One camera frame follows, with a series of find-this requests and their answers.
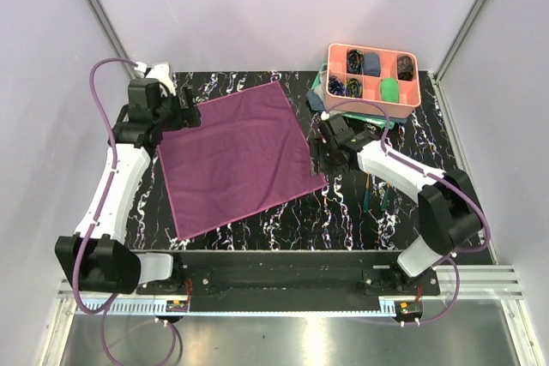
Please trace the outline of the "green rolled napkin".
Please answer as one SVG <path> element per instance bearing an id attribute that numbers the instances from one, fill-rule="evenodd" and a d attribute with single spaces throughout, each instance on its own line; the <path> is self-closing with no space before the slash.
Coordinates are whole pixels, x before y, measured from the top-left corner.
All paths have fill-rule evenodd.
<path id="1" fill-rule="evenodd" d="M 383 102 L 399 104 L 400 88 L 398 81 L 392 77 L 381 80 L 380 96 Z"/>

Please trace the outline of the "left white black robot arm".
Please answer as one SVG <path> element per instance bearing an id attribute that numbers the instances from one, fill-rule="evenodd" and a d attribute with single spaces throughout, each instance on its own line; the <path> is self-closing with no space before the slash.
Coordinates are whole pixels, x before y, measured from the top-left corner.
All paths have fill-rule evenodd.
<path id="1" fill-rule="evenodd" d="M 136 253 L 124 244 L 136 191 L 168 131 L 195 128 L 201 114 L 190 87 L 177 91 L 155 78 L 134 79 L 112 127 L 106 166 L 94 198 L 72 236 L 55 255 L 76 291 L 130 294 L 155 282 L 165 293 L 184 287 L 185 273 L 170 254 Z"/>

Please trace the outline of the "colourful band bundle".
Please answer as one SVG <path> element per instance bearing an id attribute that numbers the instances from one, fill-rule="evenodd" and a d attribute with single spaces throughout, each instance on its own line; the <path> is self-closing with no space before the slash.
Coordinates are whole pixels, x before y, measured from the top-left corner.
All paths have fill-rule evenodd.
<path id="1" fill-rule="evenodd" d="M 347 78 L 345 84 L 345 94 L 349 98 L 359 99 L 362 97 L 362 82 L 357 78 Z"/>
<path id="2" fill-rule="evenodd" d="M 335 75 L 331 75 L 329 77 L 328 88 L 329 92 L 335 96 L 344 96 L 346 94 L 344 83 L 340 81 Z"/>
<path id="3" fill-rule="evenodd" d="M 362 74 L 364 55 L 360 50 L 358 49 L 348 50 L 346 62 L 347 62 L 347 73 L 354 74 L 354 75 Z"/>

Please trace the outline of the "purple cloth napkin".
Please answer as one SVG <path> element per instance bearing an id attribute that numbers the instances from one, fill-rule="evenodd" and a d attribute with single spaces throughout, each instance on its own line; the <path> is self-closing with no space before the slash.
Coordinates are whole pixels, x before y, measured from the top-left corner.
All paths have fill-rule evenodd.
<path id="1" fill-rule="evenodd" d="M 201 125 L 159 148 L 177 237 L 186 240 L 308 195 L 310 147 L 279 82 L 202 102 Z"/>

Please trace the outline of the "colourful band bundle left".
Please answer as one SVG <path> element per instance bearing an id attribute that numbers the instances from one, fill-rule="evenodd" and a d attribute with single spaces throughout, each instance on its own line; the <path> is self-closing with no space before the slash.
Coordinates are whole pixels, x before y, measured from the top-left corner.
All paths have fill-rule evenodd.
<path id="1" fill-rule="evenodd" d="M 344 96 L 346 94 L 344 83 L 340 81 L 335 75 L 331 75 L 329 77 L 328 88 L 329 92 L 335 96 Z"/>

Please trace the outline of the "colourful band bundle middle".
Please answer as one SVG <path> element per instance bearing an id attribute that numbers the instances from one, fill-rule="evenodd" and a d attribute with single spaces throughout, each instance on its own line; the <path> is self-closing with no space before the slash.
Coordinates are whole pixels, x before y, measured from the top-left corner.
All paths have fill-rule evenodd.
<path id="1" fill-rule="evenodd" d="M 345 94 L 349 98 L 359 99 L 362 97 L 362 82 L 357 78 L 347 78 L 345 84 Z"/>

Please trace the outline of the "gold spoon teal handle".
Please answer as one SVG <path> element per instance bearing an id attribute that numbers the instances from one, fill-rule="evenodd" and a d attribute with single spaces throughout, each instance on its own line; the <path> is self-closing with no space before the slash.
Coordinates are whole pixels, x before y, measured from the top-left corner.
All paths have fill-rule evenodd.
<path id="1" fill-rule="evenodd" d="M 367 213 L 370 208 L 370 196 L 371 196 L 371 174 L 366 175 L 365 181 L 365 193 L 362 203 L 362 213 Z"/>

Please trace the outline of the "dark patterned rolled napkin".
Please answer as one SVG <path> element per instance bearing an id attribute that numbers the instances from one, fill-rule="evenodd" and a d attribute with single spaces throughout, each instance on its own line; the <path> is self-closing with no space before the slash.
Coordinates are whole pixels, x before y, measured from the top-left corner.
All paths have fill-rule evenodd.
<path id="1" fill-rule="evenodd" d="M 408 55 L 397 58 L 397 76 L 400 81 L 412 81 L 414 78 L 413 59 Z"/>

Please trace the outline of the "colourful band bundle top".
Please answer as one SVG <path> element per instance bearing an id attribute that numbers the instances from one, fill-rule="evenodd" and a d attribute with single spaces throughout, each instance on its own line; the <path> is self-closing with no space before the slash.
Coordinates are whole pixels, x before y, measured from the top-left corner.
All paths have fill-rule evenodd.
<path id="1" fill-rule="evenodd" d="M 360 50 L 358 49 L 348 50 L 346 62 L 347 62 L 347 73 L 354 74 L 354 75 L 362 74 L 364 55 Z"/>

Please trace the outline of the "pink compartment tray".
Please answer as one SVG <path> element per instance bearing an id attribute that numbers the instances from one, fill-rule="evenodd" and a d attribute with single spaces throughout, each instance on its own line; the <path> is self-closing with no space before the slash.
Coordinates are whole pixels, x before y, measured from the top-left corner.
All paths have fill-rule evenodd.
<path id="1" fill-rule="evenodd" d="M 376 52 L 381 60 L 381 75 L 379 77 L 354 75 L 347 73 L 347 51 L 360 50 L 363 55 L 367 52 Z M 414 78 L 412 81 L 400 81 L 397 76 L 397 58 L 408 55 L 413 59 Z M 362 82 L 363 93 L 359 99 L 344 96 L 335 96 L 329 92 L 328 80 L 335 75 L 346 84 L 347 78 L 357 78 Z M 394 78 L 400 88 L 400 103 L 383 102 L 380 96 L 380 82 L 385 78 Z M 368 46 L 347 45 L 333 43 L 328 48 L 328 61 L 326 69 L 326 86 L 324 104 L 329 111 L 346 111 L 366 116 L 380 117 L 384 114 L 395 122 L 404 122 L 421 104 L 421 92 L 419 87 L 419 66 L 416 56 L 407 51 L 395 51 Z"/>

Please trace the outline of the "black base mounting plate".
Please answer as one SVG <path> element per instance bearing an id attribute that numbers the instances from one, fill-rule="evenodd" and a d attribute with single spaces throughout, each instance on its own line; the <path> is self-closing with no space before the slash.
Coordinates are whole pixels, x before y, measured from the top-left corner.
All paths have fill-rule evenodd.
<path id="1" fill-rule="evenodd" d="M 395 251 L 223 251 L 173 252 L 174 272 L 165 280 L 140 286 L 141 295 L 178 294 L 191 287 L 195 296 L 230 290 L 343 289 L 374 296 L 435 297 L 440 293 L 431 269 L 416 278 L 397 267 Z"/>

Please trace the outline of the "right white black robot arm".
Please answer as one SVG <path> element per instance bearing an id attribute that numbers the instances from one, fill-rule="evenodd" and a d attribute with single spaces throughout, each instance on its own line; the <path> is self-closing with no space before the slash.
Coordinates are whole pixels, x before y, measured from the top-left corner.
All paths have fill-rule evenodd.
<path id="1" fill-rule="evenodd" d="M 412 292 L 426 269 L 486 228 L 486 216 L 465 171 L 423 165 L 390 147 L 384 135 L 355 131 L 342 115 L 322 120 L 318 128 L 321 136 L 310 143 L 313 171 L 361 171 L 382 179 L 417 205 L 419 235 L 398 255 L 396 268 L 389 273 L 397 293 Z"/>

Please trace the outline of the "blue rolled napkin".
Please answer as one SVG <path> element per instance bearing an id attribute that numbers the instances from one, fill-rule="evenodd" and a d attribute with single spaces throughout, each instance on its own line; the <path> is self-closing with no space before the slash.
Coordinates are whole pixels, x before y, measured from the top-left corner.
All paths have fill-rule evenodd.
<path id="1" fill-rule="evenodd" d="M 363 75 L 379 77 L 381 75 L 381 60 L 376 52 L 367 52 L 363 57 Z"/>

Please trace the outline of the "gold fork teal handle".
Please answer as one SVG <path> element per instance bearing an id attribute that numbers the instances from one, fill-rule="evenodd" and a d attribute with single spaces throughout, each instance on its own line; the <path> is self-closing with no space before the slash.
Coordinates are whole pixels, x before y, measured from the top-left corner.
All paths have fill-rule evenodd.
<path id="1" fill-rule="evenodd" d="M 391 185 L 389 183 L 386 183 L 386 187 L 383 192 L 383 199 L 380 205 L 382 212 L 385 212 L 387 210 L 387 207 L 389 205 L 390 192 L 391 192 Z"/>

